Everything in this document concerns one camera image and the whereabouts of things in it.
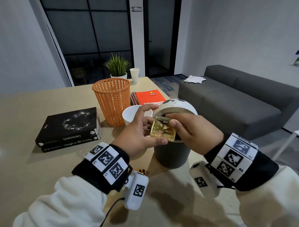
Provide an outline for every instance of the sofa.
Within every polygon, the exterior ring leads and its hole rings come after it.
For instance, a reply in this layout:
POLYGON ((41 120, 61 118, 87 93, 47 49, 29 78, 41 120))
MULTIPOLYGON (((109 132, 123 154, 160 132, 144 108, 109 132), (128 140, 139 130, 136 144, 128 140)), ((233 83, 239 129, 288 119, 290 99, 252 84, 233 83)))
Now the sofa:
POLYGON ((284 126, 299 107, 299 88, 222 65, 201 84, 180 82, 178 98, 225 134, 252 140, 284 126))

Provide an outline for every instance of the white table leg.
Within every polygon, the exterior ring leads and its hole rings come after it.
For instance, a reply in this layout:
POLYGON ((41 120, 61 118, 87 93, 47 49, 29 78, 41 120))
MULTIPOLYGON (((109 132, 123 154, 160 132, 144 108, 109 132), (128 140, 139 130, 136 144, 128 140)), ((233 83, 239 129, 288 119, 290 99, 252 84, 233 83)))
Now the white table leg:
POLYGON ((284 149, 292 142, 292 140, 296 137, 296 133, 292 133, 292 135, 288 138, 288 140, 281 146, 281 148, 276 152, 274 157, 272 158, 273 161, 275 161, 281 153, 284 151, 284 149))

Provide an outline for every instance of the basket rim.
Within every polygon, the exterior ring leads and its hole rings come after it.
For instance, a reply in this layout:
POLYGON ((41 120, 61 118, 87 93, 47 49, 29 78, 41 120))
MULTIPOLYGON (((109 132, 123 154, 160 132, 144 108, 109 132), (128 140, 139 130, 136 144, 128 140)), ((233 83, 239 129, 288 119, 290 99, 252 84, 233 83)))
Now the basket rim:
POLYGON ((92 85, 91 88, 92 88, 92 90, 93 90, 94 92, 97 92, 97 93, 118 93, 118 92, 120 92, 120 91, 124 91, 125 89, 130 88, 130 81, 127 80, 127 79, 123 79, 123 78, 107 78, 107 79, 103 79, 103 80, 99 80, 99 81, 95 82, 95 83, 92 85), (108 80, 124 80, 124 81, 128 81, 129 85, 128 85, 127 87, 121 88, 121 89, 119 89, 119 90, 117 90, 117 91, 98 91, 98 90, 95 90, 95 89, 94 89, 94 85, 95 85, 95 84, 100 83, 100 82, 104 82, 104 81, 108 81, 108 80))

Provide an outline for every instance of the potted plant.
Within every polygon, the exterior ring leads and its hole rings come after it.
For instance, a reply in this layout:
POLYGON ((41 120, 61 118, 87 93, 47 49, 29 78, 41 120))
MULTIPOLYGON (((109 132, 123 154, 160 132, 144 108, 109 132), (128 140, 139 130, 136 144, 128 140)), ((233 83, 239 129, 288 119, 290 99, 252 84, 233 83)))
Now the potted plant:
POLYGON ((123 56, 112 54, 112 57, 104 65, 109 69, 111 78, 127 79, 126 70, 130 63, 123 56))

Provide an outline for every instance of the person's right hand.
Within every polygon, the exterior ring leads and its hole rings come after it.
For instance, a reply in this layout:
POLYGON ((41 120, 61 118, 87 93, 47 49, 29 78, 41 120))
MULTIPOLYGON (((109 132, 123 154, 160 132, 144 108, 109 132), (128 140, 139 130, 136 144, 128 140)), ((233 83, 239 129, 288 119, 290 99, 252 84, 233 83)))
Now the person's right hand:
POLYGON ((223 141, 223 133, 203 116, 187 113, 172 113, 166 117, 182 141, 191 150, 205 155, 223 141))

